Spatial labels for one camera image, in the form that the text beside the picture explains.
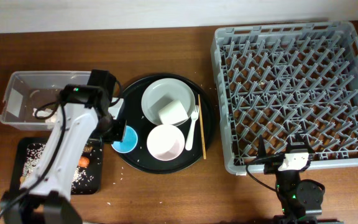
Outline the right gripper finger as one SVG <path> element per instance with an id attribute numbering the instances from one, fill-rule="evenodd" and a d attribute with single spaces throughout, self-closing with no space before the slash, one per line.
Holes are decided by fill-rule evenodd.
<path id="1" fill-rule="evenodd" d="M 259 136 L 259 145 L 258 145 L 258 151 L 257 151 L 257 158 L 263 158 L 266 157 L 266 148 L 264 143 L 264 138 L 262 135 Z"/>
<path id="2" fill-rule="evenodd" d="M 296 142 L 294 142 L 293 148 L 296 150 L 305 150 L 307 153 L 314 153 L 313 148 L 309 145 L 309 143 L 299 134 L 295 134 Z"/>

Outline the light blue cup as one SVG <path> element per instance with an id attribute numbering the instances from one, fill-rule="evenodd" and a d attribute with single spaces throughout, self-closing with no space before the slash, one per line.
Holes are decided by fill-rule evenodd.
<path id="1" fill-rule="evenodd" d="M 137 143 L 138 143 L 138 135 L 136 131 L 132 127 L 126 126 L 126 131 L 123 140 L 115 141 L 111 145 L 116 152 L 126 154 L 133 151 Z"/>

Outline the brown food chunk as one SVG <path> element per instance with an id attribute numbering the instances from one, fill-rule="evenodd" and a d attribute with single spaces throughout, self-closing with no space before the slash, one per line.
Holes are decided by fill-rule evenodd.
<path id="1" fill-rule="evenodd" d="M 83 153 L 91 153 L 93 150 L 93 147 L 92 146 L 85 146 L 83 148 Z"/>

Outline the food scraps and rice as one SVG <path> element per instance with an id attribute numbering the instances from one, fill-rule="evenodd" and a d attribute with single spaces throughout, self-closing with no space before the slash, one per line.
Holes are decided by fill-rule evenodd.
<path id="1" fill-rule="evenodd" d="M 13 179 L 19 183 L 19 187 L 36 167 L 45 146 L 46 144 L 36 142 L 18 150 L 20 156 L 19 160 L 15 161 L 15 165 L 19 166 L 19 171 L 14 174 Z M 94 194 L 101 187 L 103 149 L 99 144 L 94 145 L 93 142 L 88 143 L 86 146 L 92 146 L 93 150 L 91 153 L 82 153 L 81 156 L 87 157 L 90 160 L 90 164 L 87 168 L 77 166 L 71 182 L 71 193 L 73 195 Z"/>

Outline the orange carrot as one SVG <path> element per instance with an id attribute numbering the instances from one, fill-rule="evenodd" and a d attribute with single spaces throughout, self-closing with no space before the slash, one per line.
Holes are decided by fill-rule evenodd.
<path id="1" fill-rule="evenodd" d="M 78 162 L 79 167 L 87 168 L 89 166 L 89 164 L 90 164 L 90 160 L 87 157 L 85 157 L 85 156 L 80 157 L 80 160 Z"/>

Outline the pink bowl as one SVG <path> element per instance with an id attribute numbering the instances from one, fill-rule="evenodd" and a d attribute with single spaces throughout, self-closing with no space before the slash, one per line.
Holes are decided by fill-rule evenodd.
<path id="1" fill-rule="evenodd" d="M 151 130 L 147 136 L 147 149 L 157 160 L 171 161 L 184 150 L 185 137 L 174 125 L 161 124 Z"/>

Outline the white tissue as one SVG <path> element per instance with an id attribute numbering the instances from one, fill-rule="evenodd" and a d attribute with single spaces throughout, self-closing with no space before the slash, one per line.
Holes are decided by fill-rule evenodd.
<path id="1" fill-rule="evenodd" d="M 37 115 L 39 118 L 48 117 L 47 119 L 44 119 L 45 123 L 55 123 L 57 120 L 57 114 L 53 112 L 53 110 L 46 108 L 45 110 L 39 110 L 38 113 L 35 113 L 37 111 L 36 108 L 33 109 L 33 116 Z"/>

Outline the cream white cup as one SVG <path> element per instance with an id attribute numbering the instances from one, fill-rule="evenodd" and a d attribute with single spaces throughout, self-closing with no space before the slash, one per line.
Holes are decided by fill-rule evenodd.
<path id="1" fill-rule="evenodd" d="M 177 125 L 188 119 L 188 114 L 180 100 L 174 100 L 158 112 L 162 124 Z"/>

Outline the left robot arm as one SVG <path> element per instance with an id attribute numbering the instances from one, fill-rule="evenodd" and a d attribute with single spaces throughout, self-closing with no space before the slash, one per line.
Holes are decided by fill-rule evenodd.
<path id="1" fill-rule="evenodd" d="M 112 116 L 115 84 L 67 85 L 59 94 L 57 122 L 35 169 L 17 192 L 5 192 L 0 220 L 5 223 L 82 223 L 70 203 L 71 182 L 91 136 L 122 141 L 126 122 Z"/>

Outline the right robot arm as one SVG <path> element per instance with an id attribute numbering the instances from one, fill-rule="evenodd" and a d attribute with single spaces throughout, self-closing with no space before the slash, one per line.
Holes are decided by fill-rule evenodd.
<path id="1" fill-rule="evenodd" d="M 313 156 L 314 150 L 300 134 L 287 143 L 285 152 L 272 155 L 267 154 L 264 139 L 259 137 L 257 163 L 264 165 L 264 174 L 275 176 L 273 191 L 282 205 L 283 214 L 274 216 L 274 223 L 318 222 L 316 217 L 322 214 L 325 186 L 300 178 L 300 174 L 309 168 Z"/>

